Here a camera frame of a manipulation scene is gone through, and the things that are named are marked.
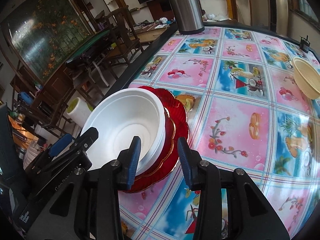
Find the red scalloped plate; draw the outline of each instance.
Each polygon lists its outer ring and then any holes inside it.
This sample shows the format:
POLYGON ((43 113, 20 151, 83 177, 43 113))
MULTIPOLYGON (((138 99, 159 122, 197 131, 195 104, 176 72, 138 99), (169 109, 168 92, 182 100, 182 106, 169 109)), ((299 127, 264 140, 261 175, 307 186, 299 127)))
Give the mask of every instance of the red scalloped plate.
POLYGON ((159 158, 148 170, 135 178, 131 189, 127 191, 129 193, 143 191, 152 184, 164 179, 175 168, 178 162, 178 138, 185 137, 186 140, 189 139, 187 112, 183 104, 175 99, 174 95, 166 89, 156 89, 148 86, 141 86, 139 88, 154 93, 167 110, 168 115, 166 114, 165 122, 166 139, 159 158))

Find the white plush toy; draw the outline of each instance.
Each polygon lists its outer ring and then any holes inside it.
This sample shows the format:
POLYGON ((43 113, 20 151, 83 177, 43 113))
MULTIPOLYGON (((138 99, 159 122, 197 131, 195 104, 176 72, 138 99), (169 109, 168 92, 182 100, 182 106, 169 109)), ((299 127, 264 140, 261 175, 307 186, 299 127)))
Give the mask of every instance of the white plush toy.
POLYGON ((166 17, 163 17, 163 18, 160 18, 159 21, 160 21, 162 24, 167 24, 168 19, 167 19, 166 17))

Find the silver screw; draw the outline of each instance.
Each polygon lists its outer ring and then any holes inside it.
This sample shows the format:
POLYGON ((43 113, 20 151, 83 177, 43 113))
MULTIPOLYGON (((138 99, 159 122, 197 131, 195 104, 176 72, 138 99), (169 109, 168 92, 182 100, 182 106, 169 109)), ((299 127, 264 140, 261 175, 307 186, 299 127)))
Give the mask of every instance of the silver screw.
POLYGON ((110 165, 111 166, 118 166, 120 164, 120 161, 118 161, 118 160, 112 160, 111 162, 110 162, 110 165))
POLYGON ((238 168, 238 169, 236 169, 236 173, 237 173, 238 175, 243 175, 243 174, 244 174, 244 170, 241 169, 241 168, 238 168))
POLYGON ((82 174, 84 172, 84 169, 83 168, 76 168, 75 169, 75 174, 76 175, 80 175, 80 174, 82 174))
POLYGON ((203 167, 206 167, 206 166, 209 166, 209 162, 205 161, 205 160, 202 160, 202 161, 200 161, 200 165, 203 166, 203 167))

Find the black table edge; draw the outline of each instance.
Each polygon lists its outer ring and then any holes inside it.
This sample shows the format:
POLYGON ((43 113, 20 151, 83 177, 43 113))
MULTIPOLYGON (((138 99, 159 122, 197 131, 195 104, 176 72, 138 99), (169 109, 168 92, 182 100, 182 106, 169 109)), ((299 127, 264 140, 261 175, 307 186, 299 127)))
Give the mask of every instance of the black table edge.
MULTIPOLYGON (((275 32, 263 29, 258 26, 248 26, 243 25, 241 23, 230 23, 230 22, 214 22, 214 23, 205 23, 205 26, 208 27, 224 27, 224 28, 239 28, 242 30, 248 30, 248 31, 256 31, 260 32, 266 35, 270 35, 276 38, 280 38, 284 41, 289 41, 293 44, 299 45, 300 42, 296 41, 294 39, 291 39, 289 37, 277 34, 275 32)), ((108 96, 111 96, 112 94, 118 92, 121 89, 128 88, 132 80, 135 78, 135 76, 140 71, 141 67, 145 66, 151 57, 158 52, 158 50, 166 43, 166 41, 178 30, 177 24, 172 23, 170 27, 162 33, 151 45, 149 45, 144 52, 142 52, 134 62, 130 64, 129 67, 123 72, 123 74, 119 77, 119 79, 111 86, 111 88, 108 90, 108 92, 105 94, 103 101, 108 96)), ((316 59, 319 61, 318 54, 310 48, 310 51, 315 55, 316 59)))

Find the plastic strainer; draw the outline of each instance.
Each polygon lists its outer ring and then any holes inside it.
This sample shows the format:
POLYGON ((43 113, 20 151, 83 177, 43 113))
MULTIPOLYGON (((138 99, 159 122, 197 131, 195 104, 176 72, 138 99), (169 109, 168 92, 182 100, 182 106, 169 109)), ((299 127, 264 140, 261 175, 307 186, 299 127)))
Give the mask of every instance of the plastic strainer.
POLYGON ((293 77, 297 86, 310 99, 320 96, 320 75, 306 60, 294 57, 293 77))

